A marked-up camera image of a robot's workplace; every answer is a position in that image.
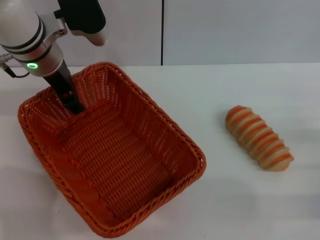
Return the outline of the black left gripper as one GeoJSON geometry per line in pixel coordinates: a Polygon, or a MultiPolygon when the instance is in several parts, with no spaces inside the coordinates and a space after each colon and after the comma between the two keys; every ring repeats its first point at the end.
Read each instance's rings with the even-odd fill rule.
{"type": "Polygon", "coordinates": [[[75,92],[72,75],[63,60],[57,71],[53,74],[43,77],[47,83],[54,89],[63,106],[73,114],[80,114],[85,107],[80,103],[75,92]]]}

